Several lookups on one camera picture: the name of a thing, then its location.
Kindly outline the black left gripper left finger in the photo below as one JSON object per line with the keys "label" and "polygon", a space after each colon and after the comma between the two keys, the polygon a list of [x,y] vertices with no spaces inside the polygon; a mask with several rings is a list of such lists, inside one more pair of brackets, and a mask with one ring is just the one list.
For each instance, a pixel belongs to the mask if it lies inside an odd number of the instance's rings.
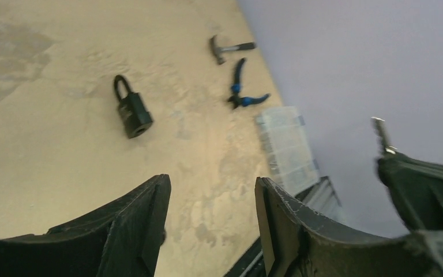
{"label": "black left gripper left finger", "polygon": [[170,195],[156,175],[45,234],[0,239],[0,276],[154,276]]}

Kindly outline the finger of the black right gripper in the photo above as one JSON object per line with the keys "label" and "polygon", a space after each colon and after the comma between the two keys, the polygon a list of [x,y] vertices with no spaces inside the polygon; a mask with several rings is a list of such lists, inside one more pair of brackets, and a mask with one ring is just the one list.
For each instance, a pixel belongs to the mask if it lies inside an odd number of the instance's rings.
{"label": "finger of the black right gripper", "polygon": [[378,158],[376,168],[406,228],[443,230],[443,164],[397,152]]}

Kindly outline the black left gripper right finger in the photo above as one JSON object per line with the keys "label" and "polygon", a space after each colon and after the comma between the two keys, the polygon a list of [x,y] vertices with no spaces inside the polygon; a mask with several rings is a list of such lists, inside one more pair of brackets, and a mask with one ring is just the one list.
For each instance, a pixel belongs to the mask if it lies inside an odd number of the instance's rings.
{"label": "black left gripper right finger", "polygon": [[269,178],[258,180],[298,229],[290,243],[299,242],[298,251],[272,276],[443,276],[443,231],[398,238],[368,234],[312,210]]}

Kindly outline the single black-head key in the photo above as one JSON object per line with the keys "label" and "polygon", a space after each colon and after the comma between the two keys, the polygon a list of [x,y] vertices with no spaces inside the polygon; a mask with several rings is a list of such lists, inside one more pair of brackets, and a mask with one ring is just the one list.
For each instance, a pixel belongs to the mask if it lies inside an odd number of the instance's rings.
{"label": "single black-head key", "polygon": [[373,124],[375,133],[378,136],[382,154],[395,154],[396,148],[391,145],[389,136],[385,128],[385,121],[378,117],[371,117],[371,122]]}

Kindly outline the black padlock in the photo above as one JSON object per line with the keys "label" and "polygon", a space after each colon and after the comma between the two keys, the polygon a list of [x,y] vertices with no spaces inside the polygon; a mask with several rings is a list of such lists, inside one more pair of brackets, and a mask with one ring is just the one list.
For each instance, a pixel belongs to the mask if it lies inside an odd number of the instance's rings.
{"label": "black padlock", "polygon": [[133,92],[127,79],[119,74],[114,78],[113,89],[118,100],[118,114],[129,139],[145,133],[153,124],[153,118],[146,109],[141,95]]}

